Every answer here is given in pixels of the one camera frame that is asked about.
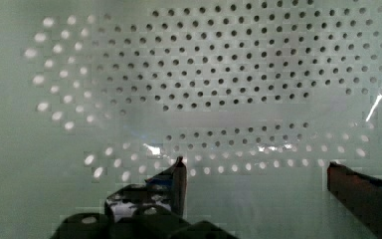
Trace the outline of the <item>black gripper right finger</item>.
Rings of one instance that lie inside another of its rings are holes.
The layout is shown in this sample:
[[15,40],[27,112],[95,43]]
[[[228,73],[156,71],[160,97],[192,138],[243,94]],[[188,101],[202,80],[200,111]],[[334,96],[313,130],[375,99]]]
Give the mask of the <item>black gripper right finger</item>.
[[331,162],[327,190],[378,239],[382,239],[382,179]]

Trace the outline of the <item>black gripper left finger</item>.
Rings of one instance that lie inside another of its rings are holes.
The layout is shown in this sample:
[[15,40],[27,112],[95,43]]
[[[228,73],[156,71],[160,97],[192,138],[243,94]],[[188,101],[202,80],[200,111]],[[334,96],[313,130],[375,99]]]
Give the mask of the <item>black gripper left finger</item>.
[[129,184],[108,196],[104,214],[113,222],[131,217],[140,206],[159,205],[182,216],[187,187],[187,168],[178,156],[167,169],[144,180],[143,184]]

